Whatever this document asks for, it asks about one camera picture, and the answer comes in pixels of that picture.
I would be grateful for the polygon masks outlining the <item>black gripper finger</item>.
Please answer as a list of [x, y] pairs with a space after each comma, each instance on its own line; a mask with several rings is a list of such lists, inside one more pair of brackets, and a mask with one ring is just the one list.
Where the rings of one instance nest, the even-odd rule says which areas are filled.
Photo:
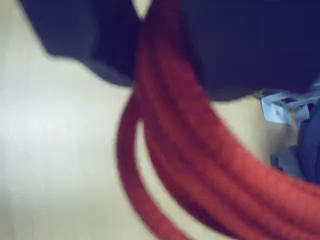
[[142, 20], [130, 0], [22, 0], [45, 51], [84, 64], [103, 80], [134, 85]]
[[202, 86], [215, 101], [306, 93], [320, 75], [317, 0], [179, 2]]

